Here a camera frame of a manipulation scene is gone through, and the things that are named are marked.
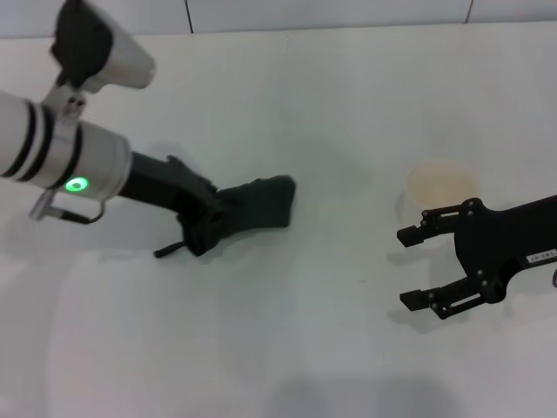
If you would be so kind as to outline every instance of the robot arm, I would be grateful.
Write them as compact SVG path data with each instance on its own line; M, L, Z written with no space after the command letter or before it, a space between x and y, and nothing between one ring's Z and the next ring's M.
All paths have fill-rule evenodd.
M442 320L503 301L518 272L557 261L556 212L557 196L501 212L487 209L480 199L424 211L419 227L398 231L400 242L409 247L454 233L456 255L467 277L444 287L403 293L400 300L411 311L430 307Z
M124 137L79 120L86 91L107 84L144 88L155 75L153 58L100 9L67 0L51 52L61 71L41 104L0 92L0 175L44 189L33 219L90 224L115 196L163 207L178 215L185 239L156 252L158 257L181 246L201 255L234 233L290 224L290 177L220 191L177 158L159 161L133 152ZM99 216L53 207L58 192L98 201Z

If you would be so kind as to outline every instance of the black band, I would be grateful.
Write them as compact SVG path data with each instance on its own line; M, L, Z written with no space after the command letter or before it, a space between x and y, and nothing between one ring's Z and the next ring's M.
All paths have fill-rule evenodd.
M50 143L52 142L52 131L54 129L54 118L52 114L46 107L42 106L43 108L43 116L44 116L44 135L43 135L43 143L41 144L41 149L39 150L35 161L29 168L29 170L25 173L23 177L18 179L17 181L29 181L33 179L37 173L43 168L44 161L46 160L46 156L49 153Z
M25 135L25 142L23 142L23 146L19 154L17 155L14 164L8 169L7 172L2 174L2 177L11 177L15 173L21 169L23 163L27 159L29 155L29 151L31 146L33 145L33 138L35 137L35 130L37 128L37 114L35 113L35 106L31 102L26 102L27 104L27 111L29 112L29 123L27 125L27 134Z
M51 187L49 187L49 189L54 189L54 190L59 189L60 187L62 187L64 184L68 182L71 175L76 170L77 163L79 162L79 157L81 156L81 149L83 148L83 144L84 144L84 133L80 125L77 128L76 139L73 143L73 152L71 154L70 162L68 163L68 166L66 167L64 172L62 173L60 179L58 179L56 183L54 183Z

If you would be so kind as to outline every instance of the black stripe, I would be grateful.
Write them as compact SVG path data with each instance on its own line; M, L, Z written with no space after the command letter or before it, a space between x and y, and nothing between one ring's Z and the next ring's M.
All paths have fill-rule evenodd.
M46 156L49 153L50 143L52 142L54 118L52 117L52 114L49 110L47 110L44 106L42 106L42 108L44 116L44 135L41 149L38 151L37 157L35 158L35 161L33 161L33 164L31 165L29 170L23 177L21 177L17 181L29 181L33 179L41 170L41 168L43 168L44 161L46 160Z
M185 11L188 14L188 23L190 24L190 32L193 33L193 25L191 24L190 5L188 0L185 0Z
M76 170L77 163L79 162L79 157L81 157L81 149L83 148L84 144L84 133L81 129L81 125L77 128L76 140L73 143L73 152L71 154L70 162L68 166L62 173L60 179L57 180L49 189L58 189L65 185L68 180L70 179L73 172Z
M35 137L35 130L37 128L37 114L35 113L35 106L33 106L31 102L26 102L26 104L29 112L29 123L27 125L25 142L23 142L23 146L21 147L14 164L11 165L7 172L2 174L2 177L11 177L21 169L23 163L29 156L29 151L33 145L33 138Z
M470 15L472 14L472 7L473 7L473 0L470 0L470 7L468 8L468 14L466 15L466 19L464 20L464 24L470 22Z

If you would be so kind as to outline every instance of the black glove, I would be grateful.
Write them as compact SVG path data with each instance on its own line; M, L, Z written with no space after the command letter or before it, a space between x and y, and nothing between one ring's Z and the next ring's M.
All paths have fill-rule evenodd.
M220 212L207 214L196 224L178 214L184 241L154 253L162 258L183 246L196 256L214 248L223 238L261 228L286 228L290 225L296 184L287 176L255 180L250 184L217 192Z

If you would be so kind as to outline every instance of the green light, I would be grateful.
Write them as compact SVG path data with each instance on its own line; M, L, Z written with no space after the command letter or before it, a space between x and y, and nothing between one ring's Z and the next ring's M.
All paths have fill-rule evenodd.
M76 177L66 183L66 190L72 193L81 192L83 189L86 189L88 185L89 181L87 181L87 179L84 179L83 177Z

